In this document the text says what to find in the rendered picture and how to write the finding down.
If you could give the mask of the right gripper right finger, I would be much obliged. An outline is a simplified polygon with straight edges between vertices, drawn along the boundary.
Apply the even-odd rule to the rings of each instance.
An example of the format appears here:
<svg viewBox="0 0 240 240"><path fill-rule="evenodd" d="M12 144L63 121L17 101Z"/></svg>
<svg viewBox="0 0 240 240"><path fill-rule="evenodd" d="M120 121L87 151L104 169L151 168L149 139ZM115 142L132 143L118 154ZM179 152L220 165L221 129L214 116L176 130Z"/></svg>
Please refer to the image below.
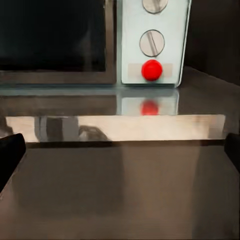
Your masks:
<svg viewBox="0 0 240 240"><path fill-rule="evenodd" d="M227 135L224 151L240 173L240 134L230 132Z"/></svg>

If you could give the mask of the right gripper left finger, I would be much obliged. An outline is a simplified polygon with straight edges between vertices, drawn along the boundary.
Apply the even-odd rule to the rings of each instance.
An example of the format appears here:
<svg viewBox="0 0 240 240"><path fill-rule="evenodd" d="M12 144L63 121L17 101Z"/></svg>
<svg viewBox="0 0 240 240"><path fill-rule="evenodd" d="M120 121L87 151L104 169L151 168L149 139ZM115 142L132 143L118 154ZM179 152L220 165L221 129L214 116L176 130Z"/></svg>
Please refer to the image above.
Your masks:
<svg viewBox="0 0 240 240"><path fill-rule="evenodd" d="M21 133L0 138L0 192L25 153L26 144Z"/></svg>

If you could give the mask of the microwave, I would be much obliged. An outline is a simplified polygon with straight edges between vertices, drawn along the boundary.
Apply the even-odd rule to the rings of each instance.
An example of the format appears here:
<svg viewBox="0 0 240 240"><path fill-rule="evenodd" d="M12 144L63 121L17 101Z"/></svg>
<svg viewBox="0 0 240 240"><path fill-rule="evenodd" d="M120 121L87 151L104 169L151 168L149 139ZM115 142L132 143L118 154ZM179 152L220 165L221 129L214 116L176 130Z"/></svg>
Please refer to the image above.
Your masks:
<svg viewBox="0 0 240 240"><path fill-rule="evenodd" d="M0 0L0 90L173 89L192 0Z"/></svg>

